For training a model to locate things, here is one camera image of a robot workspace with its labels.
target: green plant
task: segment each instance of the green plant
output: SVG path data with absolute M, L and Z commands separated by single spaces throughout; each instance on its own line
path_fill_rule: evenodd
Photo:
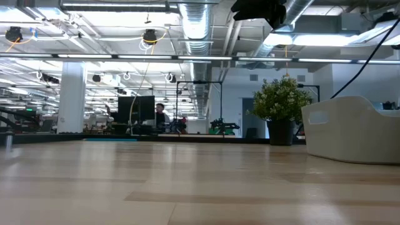
M 295 79 L 283 76 L 264 84 L 254 92 L 254 110 L 251 114 L 265 121 L 301 120 L 301 108 L 312 101 L 307 91 L 298 89 Z

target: potted plant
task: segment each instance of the potted plant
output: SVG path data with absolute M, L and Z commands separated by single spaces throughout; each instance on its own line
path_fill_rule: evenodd
M 301 120 L 301 108 L 311 103 L 308 92 L 298 89 L 295 79 L 283 76 L 264 84 L 254 93 L 254 110 L 250 113 L 267 121 L 271 145 L 293 143 L 295 121 Z

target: ceiling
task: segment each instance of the ceiling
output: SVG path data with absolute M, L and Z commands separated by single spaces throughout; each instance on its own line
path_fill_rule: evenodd
M 211 54 L 220 56 L 226 33 L 228 31 L 228 18 L 230 7 L 233 5 L 232 0 L 222 0 L 219 4 L 212 5 L 212 26 L 211 37 L 212 42 Z M 342 0 L 315 0 L 313 5 L 307 9 L 304 15 L 327 15 L 337 16 L 348 8 L 354 13 L 366 10 L 379 9 L 384 6 L 395 4 L 397 1 L 378 1 L 369 0 L 367 5 L 364 1 L 342 1 Z M 22 27 L 23 41 L 31 38 L 31 28 L 37 33 L 37 38 L 33 38 L 26 44 L 16 44 L 10 53 L 89 53 L 89 54 L 166 54 L 166 55 L 183 55 L 186 54 L 185 36 L 182 29 L 180 15 L 159 12 L 96 12 L 96 11 L 68 11 L 70 15 L 69 22 L 64 22 L 65 26 L 60 24 L 46 23 L 33 20 L 26 16 L 23 12 L 13 9 L 7 13 L 0 13 L 0 52 L 5 52 L 10 48 L 10 43 L 5 39 L 4 35 L 9 29 L 11 23 L 19 23 Z M 71 21 L 79 25 L 77 28 L 71 24 Z M 239 32 L 239 40 L 233 48 L 233 54 L 247 53 L 257 49 L 264 40 L 263 26 L 265 21 L 245 21 Z M 154 48 L 146 46 L 142 43 L 142 34 L 146 29 L 155 29 L 158 38 L 164 37 L 158 41 Z M 63 31 L 67 31 L 69 37 L 63 35 Z M 295 46 L 290 45 L 286 48 L 275 47 L 272 53 L 276 57 L 302 57 L 302 58 L 345 58 L 341 52 L 345 47 L 312 47 L 312 46 Z M 140 90 L 139 94 L 156 95 L 158 101 L 166 102 L 168 113 L 172 115 L 174 102 L 173 96 L 175 84 L 166 81 L 166 74 L 174 74 L 178 81 L 190 81 L 191 71 L 190 63 L 156 63 L 150 64 L 146 62 L 87 62 L 88 86 L 107 86 L 103 82 L 93 82 L 92 76 L 95 74 L 113 74 L 121 77 L 121 85 L 127 87 L 139 87 L 143 74 L 147 70 L 146 78 L 143 82 L 144 90 Z M 281 69 L 286 63 L 276 63 L 275 68 Z M 290 64 L 290 68 L 307 68 L 310 71 L 321 66 L 320 64 L 303 63 Z M 23 61 L 3 59 L 0 61 L 0 85 L 7 84 L 4 80 L 10 81 L 8 84 L 21 85 L 46 85 L 38 79 L 38 71 L 46 73 L 50 76 L 61 80 L 62 62 L 60 61 Z M 124 79 L 124 74 L 129 74 L 129 79 Z M 57 110 L 59 97 L 59 88 L 32 88 L 27 90 L 31 97 L 25 94 L 10 92 L 9 89 L 3 89 L 2 95 L 7 98 L 32 98 L 35 102 L 40 102 L 45 106 L 47 103 L 55 104 L 50 110 L 42 110 L 43 114 L 51 114 Z M 89 113 L 104 114 L 103 104 L 109 104 L 112 109 L 116 110 L 116 102 L 114 98 L 119 94 L 115 89 L 87 90 L 86 111 Z M 183 91 L 181 98 L 186 98 L 186 102 L 182 102 L 182 106 L 187 108 L 186 113 L 196 117 L 196 99 L 192 91 Z M 30 101 L 3 101 L 2 106 L 19 106 L 30 104 Z

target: white pillar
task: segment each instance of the white pillar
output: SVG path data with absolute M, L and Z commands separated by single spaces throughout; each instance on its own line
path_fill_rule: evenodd
M 57 133 L 83 131 L 87 72 L 84 62 L 62 64 Z

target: wooden table surface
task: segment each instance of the wooden table surface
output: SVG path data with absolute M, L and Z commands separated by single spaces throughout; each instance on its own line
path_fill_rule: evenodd
M 400 167 L 305 146 L 70 141 L 0 150 L 0 225 L 395 225 Z

